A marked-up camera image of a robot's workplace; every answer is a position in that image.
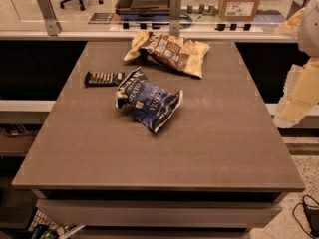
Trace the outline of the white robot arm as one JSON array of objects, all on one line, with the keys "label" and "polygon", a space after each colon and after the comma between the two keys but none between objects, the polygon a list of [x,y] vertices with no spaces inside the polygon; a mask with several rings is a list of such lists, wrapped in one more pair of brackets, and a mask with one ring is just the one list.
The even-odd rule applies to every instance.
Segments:
[{"label": "white robot arm", "polygon": [[277,127],[291,128],[319,104],[319,0],[310,0],[277,31],[295,37],[298,49],[309,56],[306,64],[288,71],[273,118]]}]

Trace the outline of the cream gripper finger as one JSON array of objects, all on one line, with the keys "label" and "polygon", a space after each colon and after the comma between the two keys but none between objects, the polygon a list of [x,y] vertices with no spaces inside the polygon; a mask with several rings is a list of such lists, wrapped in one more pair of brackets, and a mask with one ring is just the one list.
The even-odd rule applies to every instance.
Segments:
[{"label": "cream gripper finger", "polygon": [[279,128],[299,124],[319,103],[319,58],[311,57],[306,64],[293,64],[287,74],[273,122]]}]

